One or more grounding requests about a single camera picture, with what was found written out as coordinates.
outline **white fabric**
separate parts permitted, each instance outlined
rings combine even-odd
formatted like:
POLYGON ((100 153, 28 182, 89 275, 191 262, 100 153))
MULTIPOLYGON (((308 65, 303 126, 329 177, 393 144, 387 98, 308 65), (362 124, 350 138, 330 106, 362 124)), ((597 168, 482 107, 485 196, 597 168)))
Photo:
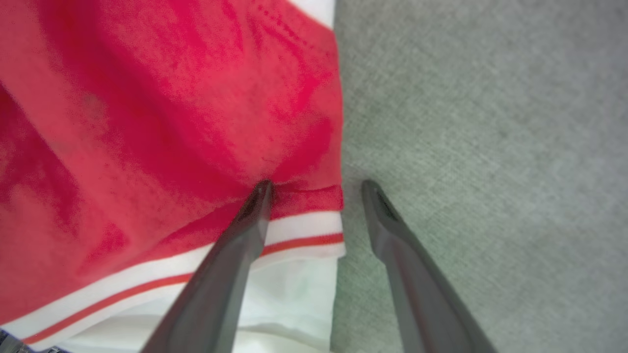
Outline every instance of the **white fabric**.
POLYGON ((336 0, 289 0, 289 2, 327 28, 333 28, 336 0))
MULTIPOLYGON (((335 0, 290 2, 332 28, 335 0)), ((336 227, 340 220, 331 218, 315 227, 336 227)), ((292 220, 284 223, 290 230, 305 226, 292 220)), ((287 259, 252 270, 233 353, 329 352, 337 264, 336 257, 287 259)), ((72 353, 139 352, 181 289, 172 286, 161 298, 120 312, 58 346, 72 353)))

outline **gray floor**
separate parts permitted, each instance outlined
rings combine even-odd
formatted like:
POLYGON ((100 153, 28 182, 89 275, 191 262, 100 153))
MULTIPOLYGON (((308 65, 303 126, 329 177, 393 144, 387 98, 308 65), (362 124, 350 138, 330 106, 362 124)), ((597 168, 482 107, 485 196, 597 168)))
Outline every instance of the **gray floor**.
POLYGON ((627 16, 626 0, 339 0, 335 352, 401 352, 364 178, 501 352, 628 352, 627 16))

